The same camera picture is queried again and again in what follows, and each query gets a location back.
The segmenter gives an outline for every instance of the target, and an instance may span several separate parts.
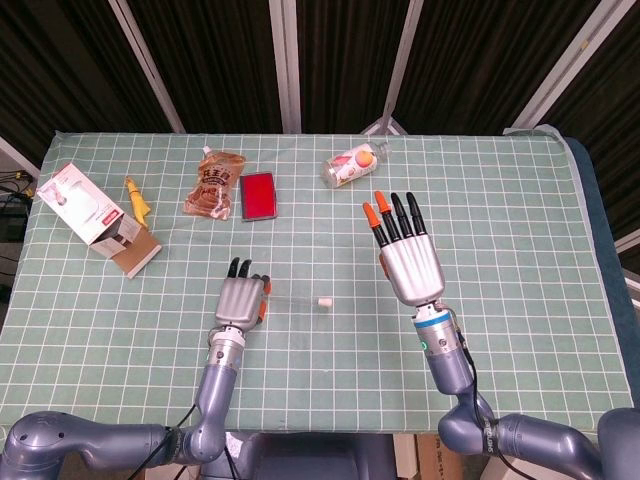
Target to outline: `black curtain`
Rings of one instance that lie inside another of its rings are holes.
[[[38,167],[54,130],[170,130],[106,0],[0,2],[0,64],[0,135]]]
[[[426,0],[393,117],[412,134],[501,134],[597,4]]]
[[[620,254],[620,263],[630,272],[640,275],[640,245]]]
[[[640,3],[543,121],[589,150],[614,238],[640,228]]]
[[[282,132],[268,0],[129,0],[188,132]]]
[[[302,131],[359,133],[384,107],[408,0],[298,0]]]

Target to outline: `robotic arm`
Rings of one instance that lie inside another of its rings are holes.
[[[264,297],[270,291],[269,277],[247,278],[250,260],[236,276],[239,260],[231,262],[216,311],[218,328],[209,333],[209,359],[194,405],[200,412],[197,425],[185,429],[180,428],[182,422],[176,427],[107,425],[60,412],[32,413],[9,431],[0,479],[54,480],[69,452],[79,452],[92,470],[215,460],[225,447],[224,420],[242,360],[244,335],[264,318]]]
[[[640,453],[637,410],[614,410],[603,417],[600,441],[611,445],[603,448],[609,454],[604,462],[593,444],[574,428],[521,414],[494,417],[491,407],[478,394],[475,366],[455,313],[439,303],[444,277],[415,197],[407,193],[412,229],[398,195],[391,194],[398,231],[384,196],[381,192],[375,196],[388,237],[372,207],[368,203],[363,207],[381,248],[380,263],[398,299],[417,310],[413,324],[438,390],[458,398],[458,405],[438,425],[445,445],[462,454],[497,456],[505,462],[504,455],[510,455],[581,480],[636,477],[631,450],[635,449],[637,458]],[[621,425],[626,425],[626,430],[620,429]],[[626,435],[624,439],[620,439],[621,434]]]

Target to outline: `white cap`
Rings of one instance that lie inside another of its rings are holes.
[[[325,307],[325,308],[333,307],[333,298],[331,298],[331,297],[320,297],[318,299],[318,306],[319,307]]]

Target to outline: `red sponge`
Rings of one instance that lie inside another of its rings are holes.
[[[271,172],[241,176],[240,197],[243,220],[250,222],[278,216],[276,189]]]

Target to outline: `brown box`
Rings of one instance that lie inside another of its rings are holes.
[[[449,450],[438,435],[417,435],[422,480],[462,480],[462,455]]]

